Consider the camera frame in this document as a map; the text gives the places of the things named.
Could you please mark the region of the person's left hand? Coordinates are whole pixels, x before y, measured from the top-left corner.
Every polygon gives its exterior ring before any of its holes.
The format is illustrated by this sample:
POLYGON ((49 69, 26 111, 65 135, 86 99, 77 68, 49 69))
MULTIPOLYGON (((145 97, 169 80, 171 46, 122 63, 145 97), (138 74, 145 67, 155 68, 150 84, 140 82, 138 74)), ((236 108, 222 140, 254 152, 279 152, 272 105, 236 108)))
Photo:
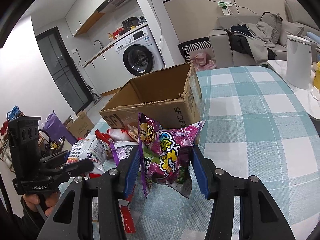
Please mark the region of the person's left hand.
POLYGON ((34 212, 38 212, 37 206, 40 205, 40 203, 44 203, 46 206, 44 214, 46 215, 46 217, 48 217, 59 201, 60 191, 58 190, 56 192, 53 192, 46 198, 46 200, 42 200, 37 194, 24 194, 22 197, 27 207, 34 212))

